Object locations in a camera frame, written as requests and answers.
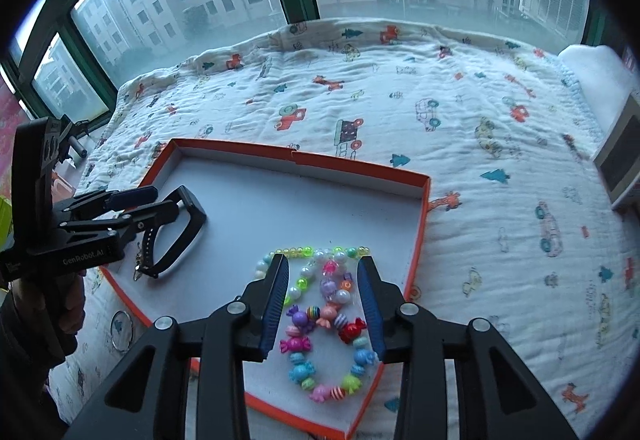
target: striped bead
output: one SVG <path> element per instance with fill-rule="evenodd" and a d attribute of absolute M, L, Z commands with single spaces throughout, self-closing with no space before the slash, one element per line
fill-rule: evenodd
<path fill-rule="evenodd" d="M 336 330 L 342 330 L 344 326 L 349 322 L 347 316 L 344 314 L 338 314 L 334 320 L 334 326 Z"/>
<path fill-rule="evenodd" d="M 310 306 L 306 309 L 306 316 L 309 318 L 309 321 L 317 321 L 320 317 L 320 307 Z"/>
<path fill-rule="evenodd" d="M 331 398 L 334 400 L 342 400 L 347 396 L 347 393 L 340 387 L 334 386 L 331 388 Z"/>

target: candy-shaped bead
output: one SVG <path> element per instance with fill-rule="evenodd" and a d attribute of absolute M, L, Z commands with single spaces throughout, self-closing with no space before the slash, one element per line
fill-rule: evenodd
<path fill-rule="evenodd" d="M 353 340 L 353 346 L 358 350 L 360 350 L 361 348 L 368 348 L 369 340 L 366 337 L 358 337 Z"/>
<path fill-rule="evenodd" d="M 334 400 L 342 400 L 347 396 L 347 393 L 340 387 L 335 386 L 331 388 L 331 398 Z"/>
<path fill-rule="evenodd" d="M 364 366 L 360 366 L 359 364 L 354 364 L 351 367 L 351 375 L 364 376 L 366 372 L 367 370 L 365 370 Z"/>
<path fill-rule="evenodd" d="M 367 364 L 373 364 L 376 362 L 376 354 L 371 350 L 356 350 L 353 353 L 353 360 L 360 366 L 366 366 Z"/>
<path fill-rule="evenodd" d="M 357 378 L 357 376 L 355 375 L 345 375 L 342 378 L 342 383 L 340 384 L 340 387 L 350 395 L 358 391 L 361 386 L 362 381 L 359 380 L 359 378 Z"/>
<path fill-rule="evenodd" d="M 310 376 L 308 376 L 300 383 L 300 386 L 302 386 L 302 389 L 305 391 L 311 391 L 316 387 L 316 382 Z"/>
<path fill-rule="evenodd" d="M 345 314 L 338 314 L 334 319 L 334 326 L 338 330 L 342 330 L 344 326 L 349 322 Z"/>

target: pearl bead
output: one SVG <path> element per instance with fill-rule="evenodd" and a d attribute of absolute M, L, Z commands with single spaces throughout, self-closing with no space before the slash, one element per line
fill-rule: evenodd
<path fill-rule="evenodd" d="M 302 267 L 302 269 L 300 269 L 300 277 L 314 279 L 314 270 L 310 267 Z"/>
<path fill-rule="evenodd" d="M 292 301 L 297 301 L 302 295 L 302 290 L 296 286 L 289 287 L 288 294 Z"/>
<path fill-rule="evenodd" d="M 334 261 L 338 265 L 344 265 L 347 262 L 347 258 L 347 253 L 345 253 L 344 251 L 338 251 L 334 254 Z"/>
<path fill-rule="evenodd" d="M 341 305 L 347 305 L 351 302 L 351 294 L 348 290 L 340 289 L 335 293 L 333 301 L 340 303 Z"/>

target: purple bead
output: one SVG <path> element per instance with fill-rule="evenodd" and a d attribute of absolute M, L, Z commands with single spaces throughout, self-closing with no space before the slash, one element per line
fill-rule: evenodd
<path fill-rule="evenodd" d="M 308 321 L 309 318 L 306 316 L 306 312 L 295 312 L 291 317 L 291 322 L 295 326 L 305 326 Z"/>

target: blue candy bead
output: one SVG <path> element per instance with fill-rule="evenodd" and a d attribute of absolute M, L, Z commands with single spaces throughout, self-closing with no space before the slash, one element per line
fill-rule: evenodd
<path fill-rule="evenodd" d="M 299 352 L 294 352 L 289 355 L 289 360 L 295 365 L 303 364 L 305 362 L 305 356 Z"/>
<path fill-rule="evenodd" d="M 355 376 L 363 376 L 366 373 L 367 370 L 364 369 L 363 366 L 360 366 L 359 364 L 354 364 L 351 367 L 351 375 L 355 375 Z"/>

